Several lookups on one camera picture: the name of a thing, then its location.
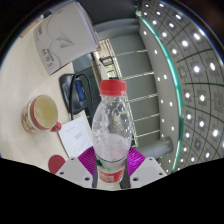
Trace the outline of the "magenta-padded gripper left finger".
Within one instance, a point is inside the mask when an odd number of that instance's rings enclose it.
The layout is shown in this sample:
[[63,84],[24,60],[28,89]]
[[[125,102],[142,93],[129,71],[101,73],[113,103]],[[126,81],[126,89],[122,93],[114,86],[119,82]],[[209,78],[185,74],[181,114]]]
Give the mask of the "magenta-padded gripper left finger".
[[81,187],[95,188],[98,174],[94,149],[90,147],[80,156],[69,158],[56,175]]

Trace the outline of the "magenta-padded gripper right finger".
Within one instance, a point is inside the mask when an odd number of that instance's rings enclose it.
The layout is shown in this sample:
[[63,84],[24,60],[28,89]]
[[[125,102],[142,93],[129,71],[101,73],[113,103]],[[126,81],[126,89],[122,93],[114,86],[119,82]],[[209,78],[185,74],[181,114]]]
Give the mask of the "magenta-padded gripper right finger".
[[127,173],[130,188],[140,188],[166,176],[153,157],[145,157],[131,147],[127,156]]

